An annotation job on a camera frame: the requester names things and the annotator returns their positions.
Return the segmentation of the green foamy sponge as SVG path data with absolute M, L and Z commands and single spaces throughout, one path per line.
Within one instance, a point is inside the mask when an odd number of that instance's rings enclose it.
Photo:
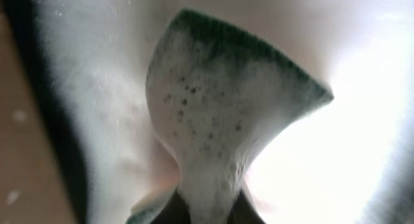
M 180 179 L 139 204 L 129 223 L 151 223 L 175 190 L 191 224 L 228 223 L 254 159 L 284 129 L 333 100 L 328 87 L 267 42 L 191 9 L 169 22 L 145 88 L 155 136 Z

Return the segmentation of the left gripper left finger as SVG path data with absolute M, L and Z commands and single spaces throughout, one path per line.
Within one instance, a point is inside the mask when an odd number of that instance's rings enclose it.
M 151 224 L 191 224 L 188 205 L 176 190 Z

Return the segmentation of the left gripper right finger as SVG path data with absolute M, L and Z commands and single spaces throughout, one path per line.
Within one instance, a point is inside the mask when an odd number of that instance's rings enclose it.
M 265 224 L 265 222 L 253 208 L 246 194 L 240 191 L 228 216 L 228 224 Z

